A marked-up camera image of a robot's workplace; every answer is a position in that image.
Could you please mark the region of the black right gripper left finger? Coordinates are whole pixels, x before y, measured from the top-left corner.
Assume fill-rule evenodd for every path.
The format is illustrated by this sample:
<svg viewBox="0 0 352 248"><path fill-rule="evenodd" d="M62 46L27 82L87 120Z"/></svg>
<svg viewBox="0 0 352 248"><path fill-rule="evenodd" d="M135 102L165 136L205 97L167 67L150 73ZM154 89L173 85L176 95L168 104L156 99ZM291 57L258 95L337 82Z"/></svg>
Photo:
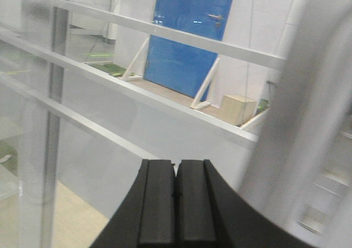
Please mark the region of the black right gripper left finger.
<svg viewBox="0 0 352 248"><path fill-rule="evenodd" d="M142 161L137 177L91 247L175 247L174 167Z"/></svg>

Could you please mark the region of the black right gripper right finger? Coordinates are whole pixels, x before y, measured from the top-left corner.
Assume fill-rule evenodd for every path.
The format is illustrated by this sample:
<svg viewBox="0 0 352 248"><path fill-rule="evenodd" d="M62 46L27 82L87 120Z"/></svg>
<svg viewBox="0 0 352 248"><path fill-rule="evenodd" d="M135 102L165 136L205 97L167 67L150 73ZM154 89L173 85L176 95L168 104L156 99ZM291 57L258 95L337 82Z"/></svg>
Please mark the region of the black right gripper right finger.
<svg viewBox="0 0 352 248"><path fill-rule="evenodd" d="M177 247L310 247L246 203L209 160L177 172Z"/></svg>

